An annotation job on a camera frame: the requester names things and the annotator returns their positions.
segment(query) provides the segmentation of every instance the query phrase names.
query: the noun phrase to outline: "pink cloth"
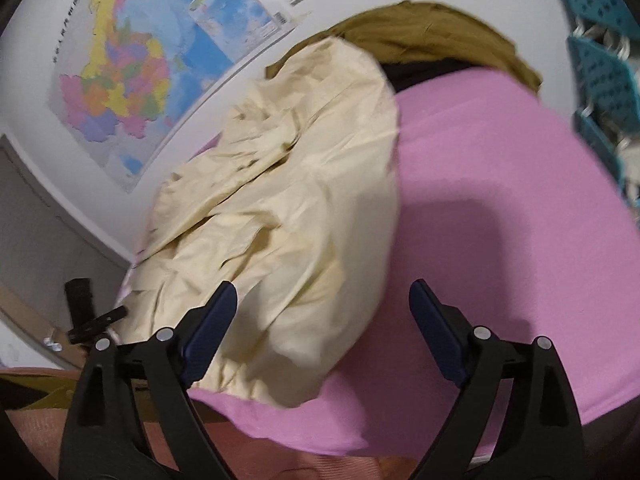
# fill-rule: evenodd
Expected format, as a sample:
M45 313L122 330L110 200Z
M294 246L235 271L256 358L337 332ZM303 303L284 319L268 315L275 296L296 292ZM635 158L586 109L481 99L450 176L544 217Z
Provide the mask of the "pink cloth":
M458 391L409 313L416 278L501 338L549 336L583 423L638 396L640 240L590 151L500 72L466 70L397 99L402 210L386 297L366 334L298 408L191 397L295 449L420 458Z

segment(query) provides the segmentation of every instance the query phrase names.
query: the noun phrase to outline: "barcode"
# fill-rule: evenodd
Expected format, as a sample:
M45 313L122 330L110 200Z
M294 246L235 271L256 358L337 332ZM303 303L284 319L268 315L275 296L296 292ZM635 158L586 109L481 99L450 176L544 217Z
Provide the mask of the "barcode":
M276 12L273 17L278 20L278 23L280 23L281 25L284 25L285 23L287 23L287 19L282 15L281 12Z

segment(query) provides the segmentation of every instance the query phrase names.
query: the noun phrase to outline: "wooden edge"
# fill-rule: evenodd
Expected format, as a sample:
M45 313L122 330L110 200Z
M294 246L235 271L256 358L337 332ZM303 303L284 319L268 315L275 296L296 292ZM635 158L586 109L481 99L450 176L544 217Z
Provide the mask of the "wooden edge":
M35 343L37 350L50 360L62 361L65 367L82 368L84 366L84 352L78 346L69 343L65 332L54 327L0 283L0 316L2 315L28 336L31 342ZM60 352L54 352L42 342L52 333L53 341L62 345Z

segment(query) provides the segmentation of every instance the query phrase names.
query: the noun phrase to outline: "yellow cloth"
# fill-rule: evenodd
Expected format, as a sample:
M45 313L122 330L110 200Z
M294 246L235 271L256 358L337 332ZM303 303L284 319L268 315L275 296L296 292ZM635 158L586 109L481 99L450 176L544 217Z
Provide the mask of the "yellow cloth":
M436 61L452 57L511 74L538 92L542 78L516 55L511 41L460 10L434 2L411 2L372 9L319 32L268 66L274 77L289 57L306 46L335 36L373 54L380 63Z
M175 326L223 280L238 314L195 386L275 406L317 396L371 320L398 216L398 110L376 61L330 38L251 86L219 145L159 191L125 343Z

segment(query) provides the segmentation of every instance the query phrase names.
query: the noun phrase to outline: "metal bolt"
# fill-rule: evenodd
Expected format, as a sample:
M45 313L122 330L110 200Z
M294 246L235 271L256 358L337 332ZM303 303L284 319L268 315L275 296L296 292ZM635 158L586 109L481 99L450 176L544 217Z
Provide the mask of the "metal bolt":
M106 350L107 348L109 348L110 345L111 345L111 341L103 337L102 339L98 339L98 342L95 344L95 349L97 351L102 352L103 350Z
M474 328L474 336L478 339L487 340L491 337L491 330L485 326L476 326Z
M174 331L170 328L161 328L156 334L158 341L169 341L174 336Z
M538 338L538 346L543 350L549 350L554 344L551 342L551 339L548 337L539 337Z

